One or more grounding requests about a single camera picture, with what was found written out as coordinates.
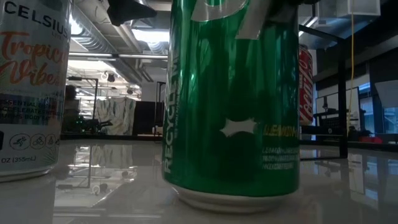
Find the celsius can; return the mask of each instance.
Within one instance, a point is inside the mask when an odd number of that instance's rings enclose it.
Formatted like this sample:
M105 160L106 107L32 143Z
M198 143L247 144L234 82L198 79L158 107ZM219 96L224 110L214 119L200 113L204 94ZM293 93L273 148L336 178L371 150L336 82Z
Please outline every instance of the celsius can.
M313 119L312 56L308 51L308 47L302 44L300 44L300 50L298 51L298 64L300 74L298 83L300 95L300 125L310 125Z
M8 181L58 161L72 0L0 4L0 181Z
M298 189L292 1L173 1L162 173L184 202L256 212Z

